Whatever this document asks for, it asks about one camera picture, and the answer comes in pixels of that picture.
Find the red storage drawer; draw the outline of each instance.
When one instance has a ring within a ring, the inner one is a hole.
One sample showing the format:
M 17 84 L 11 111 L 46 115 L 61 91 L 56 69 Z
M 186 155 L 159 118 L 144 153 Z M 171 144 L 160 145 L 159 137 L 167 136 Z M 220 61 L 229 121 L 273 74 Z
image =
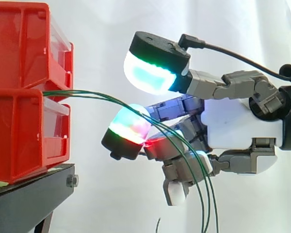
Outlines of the red storage drawer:
M 0 90 L 0 181 L 14 183 L 69 159 L 70 108 L 39 90 Z
M 47 4 L 0 1 L 2 88 L 73 89 L 73 45 Z

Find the screw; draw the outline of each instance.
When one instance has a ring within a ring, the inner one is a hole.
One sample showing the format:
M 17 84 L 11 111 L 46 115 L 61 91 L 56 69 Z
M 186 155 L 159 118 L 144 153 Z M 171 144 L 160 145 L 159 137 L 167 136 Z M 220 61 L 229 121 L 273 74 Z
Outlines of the screw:
M 75 188 L 79 185 L 79 176 L 78 175 L 69 175 L 67 177 L 67 187 Z

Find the green light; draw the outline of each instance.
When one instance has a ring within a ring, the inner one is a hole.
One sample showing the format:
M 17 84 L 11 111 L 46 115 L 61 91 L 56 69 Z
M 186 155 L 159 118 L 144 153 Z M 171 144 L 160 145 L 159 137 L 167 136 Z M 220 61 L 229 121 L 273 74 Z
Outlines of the green light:
M 131 52 L 126 55 L 124 73 L 135 87 L 154 95 L 166 93 L 176 79 L 174 73 L 144 62 Z
M 149 112 L 138 104 L 130 104 L 130 107 L 150 116 Z M 140 145 L 146 141 L 150 128 L 149 122 L 125 107 L 117 113 L 109 126 L 117 135 Z

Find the cable connector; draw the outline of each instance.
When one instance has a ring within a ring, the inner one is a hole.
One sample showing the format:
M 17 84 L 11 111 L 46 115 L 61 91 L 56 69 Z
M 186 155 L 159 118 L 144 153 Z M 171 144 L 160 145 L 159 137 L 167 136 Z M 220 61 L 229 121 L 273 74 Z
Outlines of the cable connector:
M 206 45 L 206 42 L 204 40 L 198 39 L 197 37 L 182 34 L 178 44 L 185 50 L 188 48 L 203 49 Z

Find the black shelf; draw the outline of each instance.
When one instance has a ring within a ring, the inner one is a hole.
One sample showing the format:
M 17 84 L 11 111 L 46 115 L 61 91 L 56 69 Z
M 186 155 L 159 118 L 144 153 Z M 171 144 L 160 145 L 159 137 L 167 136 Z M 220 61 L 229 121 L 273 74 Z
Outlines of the black shelf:
M 67 178 L 75 174 L 74 164 L 0 188 L 0 233 L 26 233 L 51 215 L 74 191 Z

